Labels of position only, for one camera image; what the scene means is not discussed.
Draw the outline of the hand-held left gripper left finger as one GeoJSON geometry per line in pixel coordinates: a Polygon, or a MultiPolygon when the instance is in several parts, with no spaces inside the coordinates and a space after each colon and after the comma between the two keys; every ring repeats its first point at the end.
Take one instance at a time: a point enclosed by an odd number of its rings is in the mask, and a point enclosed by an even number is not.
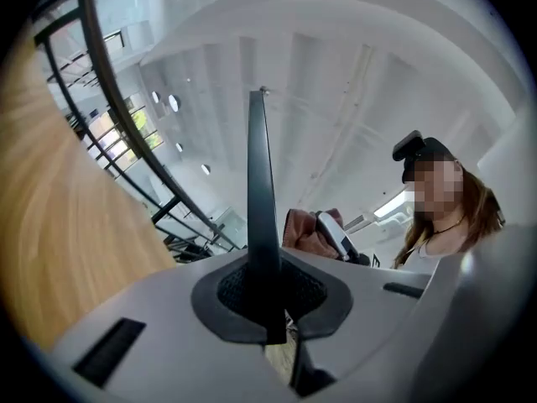
{"type": "Polygon", "coordinates": [[[127,402],[296,402],[258,345],[228,343],[206,329],[190,302],[196,282],[233,251],[134,282],[86,314],[56,342],[52,359],[72,368],[118,320],[144,329],[103,392],[127,402]]]}

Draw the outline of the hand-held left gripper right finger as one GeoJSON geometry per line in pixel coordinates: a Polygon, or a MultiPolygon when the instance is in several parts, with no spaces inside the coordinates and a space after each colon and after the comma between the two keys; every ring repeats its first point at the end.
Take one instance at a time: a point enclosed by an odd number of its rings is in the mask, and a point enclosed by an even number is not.
{"type": "Polygon", "coordinates": [[[326,286],[298,322],[293,383],[281,395],[439,395],[427,355],[441,324],[441,277],[344,264],[295,249],[282,259],[326,286]]]}

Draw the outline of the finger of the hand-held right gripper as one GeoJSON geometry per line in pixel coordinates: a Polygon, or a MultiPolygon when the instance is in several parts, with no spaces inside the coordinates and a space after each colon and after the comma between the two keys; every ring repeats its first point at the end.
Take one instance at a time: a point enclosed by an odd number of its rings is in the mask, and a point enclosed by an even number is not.
{"type": "Polygon", "coordinates": [[[348,262],[351,259],[352,243],[343,229],[341,214],[338,211],[318,211],[315,216],[318,230],[336,250],[338,259],[348,262]]]}

